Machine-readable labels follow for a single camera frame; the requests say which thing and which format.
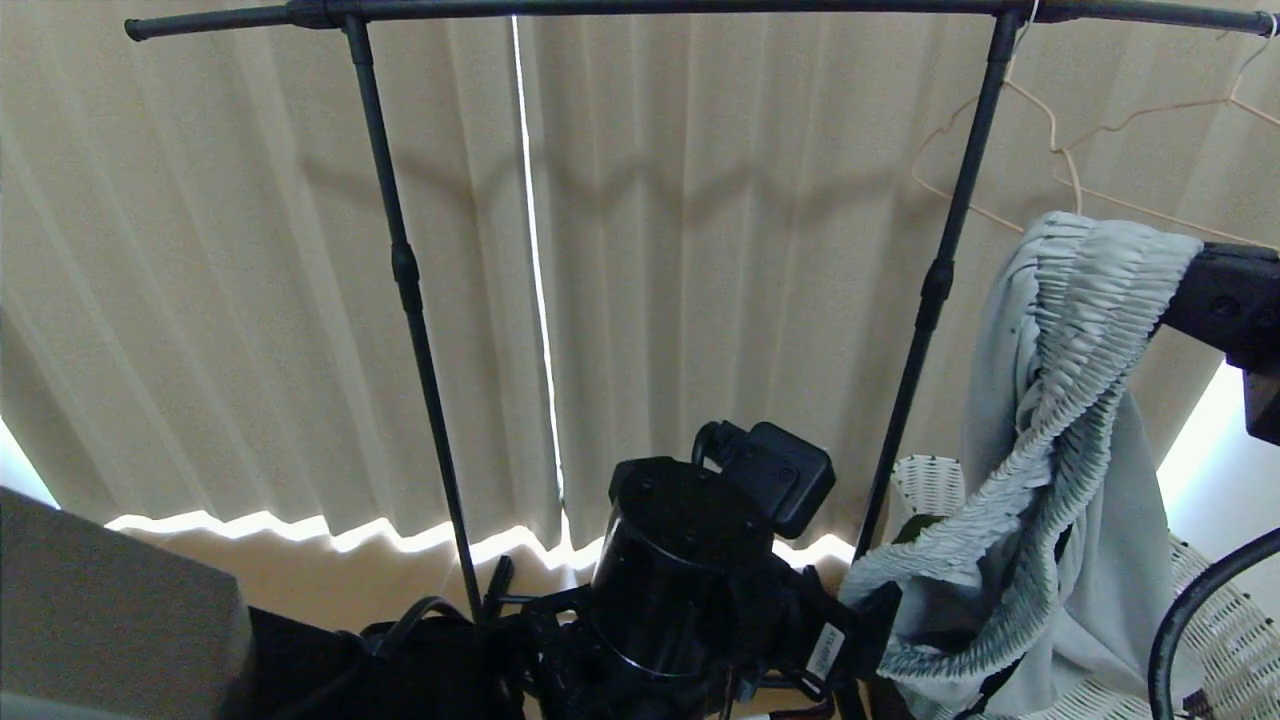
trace wicker basket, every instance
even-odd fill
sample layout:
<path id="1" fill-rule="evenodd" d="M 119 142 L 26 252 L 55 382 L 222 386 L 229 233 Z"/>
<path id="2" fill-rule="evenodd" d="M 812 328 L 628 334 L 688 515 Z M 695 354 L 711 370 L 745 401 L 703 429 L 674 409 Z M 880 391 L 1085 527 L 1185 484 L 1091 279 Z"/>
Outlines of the wicker basket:
<path id="1" fill-rule="evenodd" d="M 957 461 L 932 455 L 904 457 L 893 466 L 886 537 L 895 537 L 913 515 L 951 515 L 964 498 L 964 475 Z M 1170 547 L 1174 588 L 1181 592 L 1210 562 L 1174 536 Z M 1194 647 L 1204 664 L 1204 702 L 1203 707 L 1193 708 L 1193 716 L 1280 720 L 1280 633 L 1247 593 L 1230 584 L 1220 589 L 1196 614 L 1181 642 Z M 1151 707 L 1146 698 L 1085 680 L 1053 707 L 1027 717 L 1149 720 Z"/>

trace black metal clothes rack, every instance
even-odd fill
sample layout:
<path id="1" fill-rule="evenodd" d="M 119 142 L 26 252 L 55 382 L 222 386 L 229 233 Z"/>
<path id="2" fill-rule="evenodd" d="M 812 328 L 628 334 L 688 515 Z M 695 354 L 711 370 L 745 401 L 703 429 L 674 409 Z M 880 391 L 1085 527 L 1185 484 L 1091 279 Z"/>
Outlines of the black metal clothes rack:
<path id="1" fill-rule="evenodd" d="M 626 15 L 626 14 L 692 14 L 692 13 L 916 13 L 916 14 L 979 14 L 992 15 L 995 28 L 987 54 L 987 69 L 974 110 L 973 126 L 965 143 L 964 159 L 951 205 L 947 210 L 937 255 L 920 287 L 920 305 L 915 331 L 899 383 L 893 410 L 884 432 L 879 461 L 872 482 L 867 515 L 859 532 L 855 557 L 864 555 L 874 539 L 874 530 L 888 489 L 890 474 L 915 389 L 924 369 L 929 341 L 937 328 L 942 306 L 951 291 L 955 254 L 960 233 L 973 199 L 978 170 L 982 167 L 987 138 L 991 135 L 996 104 L 1004 86 L 1005 72 L 1012 56 L 1018 29 L 1033 12 L 1032 0 L 289 0 L 283 5 L 197 13 L 155 19 L 125 20 L 124 31 L 136 41 L 152 37 L 211 32 L 247 27 L 297 26 L 308 29 L 342 29 L 347 35 L 351 59 L 356 67 L 365 123 L 374 154 L 378 184 L 392 240 L 392 270 L 399 287 L 401 304 L 408 319 L 413 355 L 417 363 L 422 396 L 426 401 L 431 436 L 440 464 L 440 482 L 453 523 L 453 538 L 466 583 L 471 616 L 477 621 L 497 616 L 497 605 L 504 602 L 512 566 L 503 559 L 494 573 L 488 602 L 481 602 L 475 564 L 463 524 L 458 478 L 440 405 L 431 345 L 422 313 L 417 260 L 404 232 L 404 217 L 396 187 L 396 170 L 383 122 L 374 54 L 367 24 L 381 20 L 479 18 L 508 15 Z M 1079 18 L 1197 27 L 1221 32 L 1243 32 L 1271 37 L 1280 15 L 1266 12 L 1238 12 L 1196 5 L 1179 5 L 1148 0 L 1041 0 L 1034 22 L 1059 23 Z"/>

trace ruffled fabric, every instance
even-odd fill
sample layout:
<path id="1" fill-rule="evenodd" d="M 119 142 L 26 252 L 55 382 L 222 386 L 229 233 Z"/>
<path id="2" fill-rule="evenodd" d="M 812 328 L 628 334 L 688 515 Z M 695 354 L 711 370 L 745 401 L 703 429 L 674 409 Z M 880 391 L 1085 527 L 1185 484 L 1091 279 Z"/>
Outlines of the ruffled fabric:
<path id="1" fill-rule="evenodd" d="M 984 678 L 1039 643 L 1006 684 L 1009 692 L 996 696 L 1018 698 L 1002 710 L 1023 714 L 1047 707 L 1092 673 L 1119 684 L 1144 675 L 1146 657 L 1133 656 L 1149 647 L 1171 600 L 1171 577 L 1155 468 L 1125 388 L 1201 249 L 1187 236 L 1068 213 L 1044 215 L 1027 232 L 988 299 L 974 361 L 968 423 L 980 438 L 970 442 L 965 473 L 980 484 L 969 488 L 955 515 L 914 542 L 879 547 L 855 562 L 840 589 L 840 600 L 852 605 L 887 582 L 904 587 L 883 676 L 954 712 L 977 698 Z M 1121 416 L 1126 429 L 1119 438 L 1114 428 Z M 1114 505 L 1140 511 L 1137 527 L 1117 529 L 1102 506 L 1112 450 L 1130 455 L 1123 462 L 1130 477 L 1110 482 L 1139 487 L 1108 487 L 1108 495 L 1119 492 Z M 1076 527 L 1060 562 L 1055 546 L 1070 525 Z M 1124 578 L 1110 578 L 1120 583 L 1110 589 L 1094 584 L 1125 571 L 1100 560 L 1111 538 L 1155 553 L 1129 557 L 1146 565 L 1129 570 L 1152 597 L 1098 597 L 1135 589 L 1124 587 Z M 1094 569 L 1102 575 L 1089 578 Z M 1080 593 L 1076 615 L 1134 618 L 1073 616 L 1069 600 L 1082 577 L 1091 587 Z M 947 653 L 913 642 L 919 632 L 938 629 L 931 616 L 956 616 L 954 606 L 963 606 L 965 629 L 975 632 L 966 650 Z M 1098 633 L 1129 637 L 1092 637 Z"/>

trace curtain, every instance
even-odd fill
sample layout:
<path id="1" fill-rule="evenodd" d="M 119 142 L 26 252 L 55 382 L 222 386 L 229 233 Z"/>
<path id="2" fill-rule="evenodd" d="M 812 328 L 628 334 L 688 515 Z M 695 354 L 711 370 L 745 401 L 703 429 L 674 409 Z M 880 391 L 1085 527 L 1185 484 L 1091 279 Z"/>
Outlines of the curtain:
<path id="1" fill-rule="evenodd" d="M 687 457 L 701 423 L 727 418 L 768 419 L 828 448 L 838 479 L 810 537 L 852 539 L 946 211 L 909 170 L 933 128 L 977 95 L 992 20 L 609 17 L 520 28 L 573 537 L 602 527 L 617 459 Z M 1056 110 L 1065 143 L 1139 108 L 1225 94 L 1262 42 L 1034 27 L 1015 79 Z M 1275 111 L 1280 53 L 1268 55 L 1240 96 Z M 928 146 L 928 182 L 951 187 L 972 117 Z M 1221 105 L 1135 126 L 1078 149 L 1089 187 L 1275 242 L 1275 128 Z M 979 205 L 1023 225 L 1073 209 L 1052 179 L 1048 132 L 1034 105 L 1005 92 Z M 1092 197 L 1084 211 L 1162 224 Z M 970 215 L 902 454 L 957 456 L 972 338 L 1018 240 Z M 1134 388 L 1157 456 L 1216 363 L 1170 331 L 1149 351 Z"/>
<path id="2" fill-rule="evenodd" d="M 346 38 L 5 3 L 5 420 L 108 521 L 447 520 Z M 472 536 L 559 538 L 511 23 L 370 28 Z"/>

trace hanger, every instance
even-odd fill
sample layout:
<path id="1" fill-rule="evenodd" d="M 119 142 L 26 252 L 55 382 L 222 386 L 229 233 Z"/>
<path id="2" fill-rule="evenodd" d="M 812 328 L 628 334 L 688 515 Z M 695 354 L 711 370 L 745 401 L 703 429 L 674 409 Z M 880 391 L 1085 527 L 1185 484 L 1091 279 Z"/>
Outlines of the hanger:
<path id="1" fill-rule="evenodd" d="M 1174 102 L 1171 105 L 1164 105 L 1164 106 L 1160 106 L 1160 108 L 1147 108 L 1147 109 L 1143 109 L 1143 110 L 1138 110 L 1135 113 L 1132 113 L 1129 117 L 1126 117 L 1124 120 L 1121 120 L 1120 124 L 1117 124 L 1117 126 L 1107 126 L 1107 124 L 1103 123 L 1103 124 L 1100 124 L 1098 127 L 1091 129 L 1089 132 L 1082 135 L 1076 140 L 1071 141 L 1066 147 L 1064 147 L 1061 155 L 1065 155 L 1070 160 L 1070 150 L 1074 149 L 1074 147 L 1076 147 L 1082 142 L 1085 142 L 1087 140 L 1089 140 L 1094 135 L 1098 135 L 1100 132 L 1112 132 L 1112 133 L 1120 132 L 1130 122 L 1133 122 L 1137 118 L 1140 118 L 1143 115 L 1153 115 L 1153 114 L 1157 114 L 1157 113 L 1166 113 L 1166 111 L 1172 111 L 1172 110 L 1187 110 L 1189 108 L 1204 108 L 1204 106 L 1210 106 L 1210 105 L 1226 105 L 1229 108 L 1239 108 L 1240 110 L 1244 110 L 1245 113 L 1253 115 L 1254 118 L 1257 118 L 1257 119 L 1260 119 L 1260 120 L 1262 120 L 1265 123 L 1272 124 L 1275 127 L 1280 127 L 1280 118 L 1276 118 L 1275 115 L 1265 113 L 1261 108 L 1257 108 L 1254 105 L 1249 105 L 1248 102 L 1245 102 L 1245 101 L 1240 100 L 1239 97 L 1236 97 L 1236 92 L 1239 92 L 1239 90 L 1240 90 L 1240 82 L 1244 79 L 1244 70 L 1249 67 L 1249 63 L 1252 63 L 1254 59 L 1258 58 L 1258 55 L 1261 55 L 1262 53 L 1265 53 L 1267 50 L 1267 47 L 1271 47 L 1271 41 L 1275 40 L 1277 32 L 1280 32 L 1280 17 L 1277 17 L 1274 13 L 1263 13 L 1263 14 L 1266 14 L 1267 18 L 1271 19 L 1271 35 L 1267 36 L 1267 38 L 1263 41 L 1262 47 L 1258 47 L 1257 51 L 1254 51 L 1252 55 L 1249 55 L 1249 58 L 1247 60 L 1244 60 L 1244 63 L 1240 64 L 1240 69 L 1235 73 L 1235 82 L 1231 83 L 1231 92 L 1229 92 L 1226 95 L 1226 97 L 1212 97 L 1212 99 L 1208 99 L 1208 100 L 1194 100 L 1194 101 L 1190 101 L 1190 102 Z M 1251 238 L 1247 238 L 1247 237 L 1240 237 L 1238 234 L 1233 234 L 1233 233 L 1229 233 L 1229 232 L 1222 232 L 1222 231 L 1219 231 L 1219 229 L 1215 229 L 1215 228 L 1210 228 L 1210 227 L 1206 227 L 1206 225 L 1201 225 L 1201 224 L 1197 224 L 1197 223 L 1183 220 L 1180 218 L 1174 218 L 1172 215 L 1166 215 L 1166 214 L 1160 213 L 1157 210 L 1152 210 L 1149 208 L 1143 208 L 1140 205 L 1134 205 L 1133 202 L 1128 202 L 1128 201 L 1121 200 L 1119 197 L 1114 197 L 1111 195 L 1106 195 L 1106 193 L 1102 193 L 1102 192 L 1097 192 L 1094 190 L 1089 190 L 1087 187 L 1082 187 L 1080 186 L 1080 178 L 1079 178 L 1079 174 L 1075 170 L 1075 167 L 1074 165 L 1069 165 L 1068 170 L 1070 172 L 1070 176 L 1071 176 L 1070 181 L 1066 181 L 1066 179 L 1059 177 L 1059 174 L 1057 174 L 1057 163 L 1055 161 L 1055 164 L 1053 164 L 1053 179 L 1057 181 L 1057 182 L 1060 182 L 1060 183 L 1062 183 L 1062 184 L 1066 184 L 1066 186 L 1071 187 L 1076 193 L 1083 192 L 1084 195 L 1088 195 L 1089 197 L 1097 197 L 1098 200 L 1106 200 L 1107 202 L 1112 202 L 1112 204 L 1119 205 L 1121 208 L 1128 208 L 1129 210 L 1143 213 L 1143 214 L 1149 215 L 1152 218 L 1158 218 L 1158 219 L 1165 220 L 1167 223 L 1174 223 L 1174 224 L 1178 224 L 1178 225 L 1183 225 L 1185 228 L 1190 228 L 1190 229 L 1194 229 L 1194 231 L 1198 231 L 1198 232 L 1202 232 L 1202 233 L 1206 233 L 1206 234 L 1212 234 L 1212 236 L 1216 236 L 1219 238 L 1228 240 L 1228 241 L 1231 241 L 1231 242 L 1242 242 L 1242 243 L 1245 243 L 1245 245 L 1258 245 L 1258 246 L 1262 246 L 1262 247 L 1275 249 L 1274 245 L 1267 245 L 1265 242 L 1260 242 L 1260 241 L 1251 240 Z"/>
<path id="2" fill-rule="evenodd" d="M 1019 96 L 1021 96 L 1024 100 L 1027 100 L 1028 102 L 1030 102 L 1032 105 L 1034 105 L 1036 109 L 1038 109 L 1044 115 L 1044 118 L 1048 120 L 1048 150 L 1053 155 L 1057 155 L 1057 156 L 1062 158 L 1064 160 L 1066 160 L 1066 169 L 1068 169 L 1068 173 L 1070 174 L 1070 178 L 1071 178 L 1070 182 L 1066 182 L 1066 181 L 1059 179 L 1055 176 L 1055 179 L 1059 179 L 1059 182 L 1064 182 L 1065 184 L 1068 184 L 1069 187 L 1073 188 L 1073 191 L 1075 193 L 1075 214 L 1076 215 L 1082 215 L 1082 214 L 1084 214 L 1084 195 L 1085 195 L 1085 190 L 1080 186 L 1080 174 L 1079 174 L 1079 172 L 1075 168 L 1075 159 L 1071 156 L 1071 147 L 1070 146 L 1060 147 L 1057 145 L 1057 115 L 1053 114 L 1053 110 L 1048 106 L 1048 104 L 1046 104 L 1043 100 L 1041 100 L 1039 97 L 1037 97 L 1036 95 L 1033 95 L 1029 90 L 1024 88 L 1023 86 L 1020 86 L 1020 85 L 1018 85 L 1016 82 L 1012 81 L 1014 63 L 1018 60 L 1018 49 L 1021 47 L 1023 41 L 1027 40 L 1027 33 L 1030 32 L 1032 24 L 1036 22 L 1036 14 L 1039 13 L 1039 5 L 1041 5 L 1041 0 L 1036 0 L 1032 4 L 1032 14 L 1030 14 L 1030 18 L 1028 18 L 1028 20 L 1027 20 L 1027 27 L 1023 28 L 1021 35 L 1019 35 L 1018 40 L 1014 41 L 1014 51 L 1012 51 L 1012 54 L 1011 54 L 1011 56 L 1009 59 L 1009 68 L 1005 70 L 1004 86 L 1006 88 L 1009 88 L 1009 90 L 1012 90 Z M 920 147 L 915 151 L 915 155 L 911 158 L 911 179 L 915 181 L 920 187 L 928 190 L 929 192 L 932 192 L 932 193 L 934 193 L 938 197 L 942 197 L 945 200 L 951 200 L 952 199 L 952 196 L 951 196 L 950 192 L 946 192 L 943 190 L 940 190 L 940 188 L 929 184 L 928 182 L 924 181 L 924 178 L 922 178 L 919 176 L 920 158 L 924 155 L 924 150 L 929 146 L 929 143 L 933 142 L 933 140 L 936 137 L 951 132 L 951 128 L 956 124 L 956 119 L 959 119 L 960 115 L 965 110 L 968 110 L 969 108 L 972 108 L 975 102 L 978 102 L 978 96 L 977 95 L 974 95 L 973 97 L 970 97 L 969 100 L 966 100 L 964 104 L 961 104 L 959 108 L 956 108 L 955 111 L 951 113 L 951 118 L 946 122 L 946 124 L 942 126 L 942 127 L 940 127 L 940 128 L 937 128 L 936 131 L 931 132 L 924 138 L 924 141 L 920 143 Z M 1014 231 L 1014 232 L 1016 232 L 1019 234 L 1027 232 L 1025 229 L 1023 229 L 1016 223 L 1012 223 L 1012 222 L 1010 222 L 1010 220 L 1007 220 L 1005 218 L 1001 218 L 1000 215 L 992 213 L 991 210 L 987 210 L 986 208 L 980 208 L 978 205 L 969 205 L 969 210 L 973 211 L 973 213 L 977 213 L 977 214 L 979 214 L 979 215 L 982 215 L 984 218 L 987 218 L 988 220 L 992 220 L 993 223 L 1001 224 L 1001 225 L 1004 225 L 1004 227 L 1006 227 L 1006 228 L 1009 228 L 1009 229 L 1011 229 L 1011 231 Z"/>

